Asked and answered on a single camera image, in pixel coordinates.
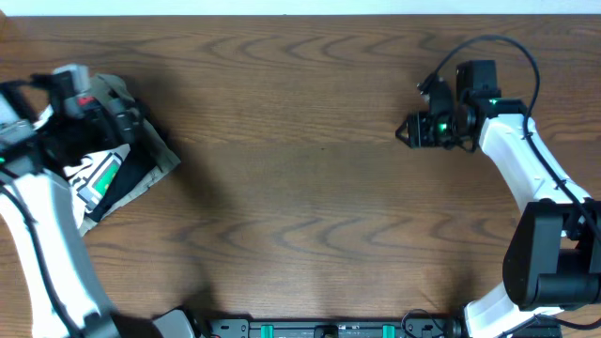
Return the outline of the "white t-shirt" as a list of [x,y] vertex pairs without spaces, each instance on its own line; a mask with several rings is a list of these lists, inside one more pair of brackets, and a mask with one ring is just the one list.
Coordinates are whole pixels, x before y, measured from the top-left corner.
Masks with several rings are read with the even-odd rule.
[[[39,115],[39,120],[34,123],[34,129],[41,133],[41,127],[53,113],[53,107],[47,106]],[[86,214],[91,212],[106,194],[109,184],[130,151],[129,144],[125,144],[88,153],[75,164],[60,164],[41,150],[43,163],[69,184],[74,221],[82,235],[96,226],[97,223]]]

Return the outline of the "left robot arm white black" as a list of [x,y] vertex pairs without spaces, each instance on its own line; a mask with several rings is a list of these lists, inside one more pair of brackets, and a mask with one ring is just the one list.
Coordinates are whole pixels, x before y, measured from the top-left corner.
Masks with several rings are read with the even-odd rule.
[[91,152],[155,145],[154,127],[110,100],[54,112],[40,128],[19,92],[1,90],[1,214],[27,281],[34,333],[45,337],[193,337],[182,310],[154,320],[118,313],[92,267],[62,169]]

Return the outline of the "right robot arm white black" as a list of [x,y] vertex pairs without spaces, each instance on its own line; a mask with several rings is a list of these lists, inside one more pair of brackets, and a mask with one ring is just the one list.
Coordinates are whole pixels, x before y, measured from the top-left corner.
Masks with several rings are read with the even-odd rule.
[[470,141],[497,166],[520,211],[502,281],[463,309],[469,337],[514,336],[532,324],[600,301],[600,204],[554,159],[521,100],[475,99],[460,109],[432,103],[395,136],[411,148]]

